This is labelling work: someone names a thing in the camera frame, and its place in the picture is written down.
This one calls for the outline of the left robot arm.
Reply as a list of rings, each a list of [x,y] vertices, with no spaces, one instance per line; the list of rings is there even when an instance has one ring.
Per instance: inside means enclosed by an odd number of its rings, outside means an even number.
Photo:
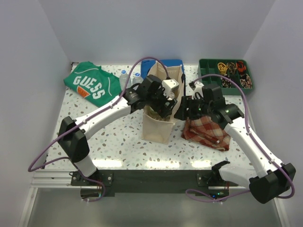
[[[177,104],[173,92],[178,87],[175,79],[161,80],[148,75],[143,82],[125,88],[103,107],[74,120],[71,117],[62,120],[58,143],[82,173],[81,179],[86,185],[94,185],[99,179],[98,168],[89,156],[88,140],[108,124],[145,106],[150,106],[162,118],[170,116]]]

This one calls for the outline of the beige canvas tote bag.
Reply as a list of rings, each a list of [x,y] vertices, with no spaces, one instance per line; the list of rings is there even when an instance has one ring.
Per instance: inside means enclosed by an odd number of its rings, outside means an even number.
[[[172,109],[172,114],[166,118],[161,118],[150,106],[145,106],[143,109],[143,135],[144,140],[153,141],[157,143],[167,144],[172,133],[173,127],[178,121],[174,114],[180,107],[182,96],[184,95],[184,82],[182,81],[182,65],[166,67],[156,62],[150,68],[149,74],[152,74],[161,80],[165,80],[167,76],[176,80],[179,87],[173,91],[177,104]]]

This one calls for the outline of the Pocari Sweat bottle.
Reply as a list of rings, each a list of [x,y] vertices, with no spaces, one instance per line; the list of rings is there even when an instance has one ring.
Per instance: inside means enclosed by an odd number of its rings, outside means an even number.
[[[135,84],[140,84],[142,82],[143,82],[143,78],[141,77],[140,73],[139,72],[134,73],[132,84],[135,85]]]
[[[131,83],[131,79],[128,79],[128,73],[126,72],[126,70],[122,70],[120,77],[119,77],[119,82],[120,82],[120,87],[121,90],[124,89],[125,85],[126,88],[130,88],[132,83]]]

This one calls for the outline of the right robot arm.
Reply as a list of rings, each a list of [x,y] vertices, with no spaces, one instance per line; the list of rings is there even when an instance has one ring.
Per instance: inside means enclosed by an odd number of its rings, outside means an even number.
[[[251,128],[246,112],[235,104],[227,104],[219,86],[200,82],[191,82],[189,86],[193,94],[182,99],[175,117],[180,120],[209,117],[234,139],[254,168],[243,170],[231,166],[229,161],[222,161],[212,166],[202,180],[217,186],[225,182],[243,186],[262,204],[274,198],[293,197],[295,167],[291,163],[284,164],[268,149]]]

